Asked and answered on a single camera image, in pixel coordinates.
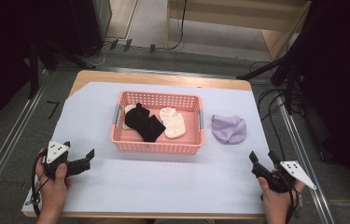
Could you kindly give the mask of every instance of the lavender cloth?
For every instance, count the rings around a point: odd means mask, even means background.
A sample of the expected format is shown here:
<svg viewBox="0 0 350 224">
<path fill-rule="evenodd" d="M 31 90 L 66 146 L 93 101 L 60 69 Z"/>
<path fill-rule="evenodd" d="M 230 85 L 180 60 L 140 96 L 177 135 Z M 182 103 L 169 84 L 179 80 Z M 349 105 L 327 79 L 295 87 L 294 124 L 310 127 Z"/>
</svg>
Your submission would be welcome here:
<svg viewBox="0 0 350 224">
<path fill-rule="evenodd" d="M 246 138 L 246 121 L 238 116 L 213 115 L 212 134 L 221 143 L 239 144 Z"/>
</svg>

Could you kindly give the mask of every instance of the human hand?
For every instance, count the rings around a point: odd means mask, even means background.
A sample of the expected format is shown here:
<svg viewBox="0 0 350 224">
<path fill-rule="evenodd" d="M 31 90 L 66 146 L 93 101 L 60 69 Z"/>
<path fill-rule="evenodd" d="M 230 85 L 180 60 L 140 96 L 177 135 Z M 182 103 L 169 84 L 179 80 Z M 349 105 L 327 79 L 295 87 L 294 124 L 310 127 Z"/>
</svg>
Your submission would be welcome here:
<svg viewBox="0 0 350 224">
<path fill-rule="evenodd" d="M 43 158 L 38 160 L 35 173 L 39 177 L 41 185 L 49 178 L 44 174 Z M 66 178 L 67 165 L 62 163 L 55 172 L 55 179 L 51 178 L 41 188 L 42 209 L 37 223 L 56 223 L 61 216 L 67 197 L 67 187 L 72 181 Z"/>
<path fill-rule="evenodd" d="M 259 185 L 263 191 L 263 204 L 265 209 L 265 218 L 268 224 L 284 224 L 286 223 L 286 217 L 288 209 L 291 206 L 291 199 L 288 192 L 286 193 L 276 193 L 271 190 L 267 180 L 264 177 L 259 177 Z M 294 188 L 297 192 L 302 193 L 305 185 L 296 181 Z M 297 200 L 297 192 L 292 190 L 293 199 Z"/>
</svg>

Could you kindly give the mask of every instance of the pink plastic basket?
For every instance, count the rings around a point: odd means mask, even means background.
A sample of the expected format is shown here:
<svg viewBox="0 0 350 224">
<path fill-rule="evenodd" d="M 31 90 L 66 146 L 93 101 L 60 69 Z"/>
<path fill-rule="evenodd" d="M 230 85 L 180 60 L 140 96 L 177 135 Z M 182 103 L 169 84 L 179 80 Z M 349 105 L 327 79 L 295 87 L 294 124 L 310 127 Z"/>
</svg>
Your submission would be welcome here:
<svg viewBox="0 0 350 224">
<path fill-rule="evenodd" d="M 142 104 L 142 107 L 150 111 L 150 116 L 155 115 L 157 119 L 160 119 L 162 108 L 175 108 L 176 112 L 183 115 L 186 133 L 176 139 L 170 139 L 162 133 L 155 143 L 144 142 L 137 131 L 122 128 L 125 120 L 125 106 L 137 103 Z M 110 139 L 121 151 L 194 155 L 204 142 L 201 97 L 161 92 L 123 91 L 117 101 Z"/>
</svg>

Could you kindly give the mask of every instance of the white cloth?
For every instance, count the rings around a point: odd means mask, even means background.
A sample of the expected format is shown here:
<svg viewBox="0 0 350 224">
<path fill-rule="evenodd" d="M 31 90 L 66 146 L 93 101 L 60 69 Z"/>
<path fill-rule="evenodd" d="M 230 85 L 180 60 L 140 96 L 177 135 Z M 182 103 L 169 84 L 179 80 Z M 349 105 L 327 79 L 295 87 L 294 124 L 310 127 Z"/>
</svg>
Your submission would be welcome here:
<svg viewBox="0 0 350 224">
<path fill-rule="evenodd" d="M 168 138 L 177 138 L 186 132 L 186 124 L 181 113 L 177 113 L 175 108 L 165 107 L 160 110 L 160 118 L 165 126 L 165 135 Z"/>
<path fill-rule="evenodd" d="M 125 114 L 128 113 L 130 110 L 136 108 L 136 105 L 126 105 L 125 106 Z M 128 127 L 128 125 L 125 124 L 125 120 L 124 122 L 122 123 L 122 128 L 123 129 L 131 129 L 130 127 Z"/>
</svg>

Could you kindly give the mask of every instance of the white paper sheet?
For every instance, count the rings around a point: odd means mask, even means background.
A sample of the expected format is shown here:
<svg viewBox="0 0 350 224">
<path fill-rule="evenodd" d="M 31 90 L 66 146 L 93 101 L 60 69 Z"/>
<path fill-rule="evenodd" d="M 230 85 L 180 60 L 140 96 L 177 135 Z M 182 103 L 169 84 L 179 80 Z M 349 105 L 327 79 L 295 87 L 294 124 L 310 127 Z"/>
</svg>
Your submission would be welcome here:
<svg viewBox="0 0 350 224">
<path fill-rule="evenodd" d="M 119 152 L 109 135 L 121 91 L 201 96 L 204 145 L 194 156 Z M 211 134 L 213 115 L 245 119 L 244 142 L 219 143 Z M 254 150 L 260 163 L 273 166 L 252 91 L 91 82 L 67 99 L 52 140 L 71 142 L 70 161 L 95 149 L 91 169 L 72 177 L 64 212 L 263 214 L 248 156 Z"/>
</svg>

